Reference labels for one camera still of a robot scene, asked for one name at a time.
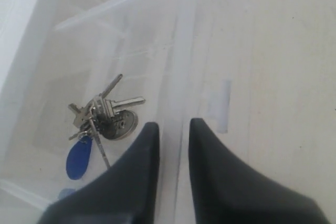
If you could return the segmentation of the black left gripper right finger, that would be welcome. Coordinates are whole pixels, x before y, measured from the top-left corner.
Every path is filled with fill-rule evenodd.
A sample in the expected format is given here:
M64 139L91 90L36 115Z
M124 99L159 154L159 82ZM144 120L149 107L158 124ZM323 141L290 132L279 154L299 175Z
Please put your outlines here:
M196 223L329 223L314 200L248 166L200 118L190 121L188 161Z

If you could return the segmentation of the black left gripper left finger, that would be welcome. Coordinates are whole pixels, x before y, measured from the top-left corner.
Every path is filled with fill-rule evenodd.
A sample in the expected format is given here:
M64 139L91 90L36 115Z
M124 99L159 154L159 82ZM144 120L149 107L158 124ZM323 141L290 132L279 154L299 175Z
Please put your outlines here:
M52 204L38 223L154 223L160 132L148 122L105 173Z

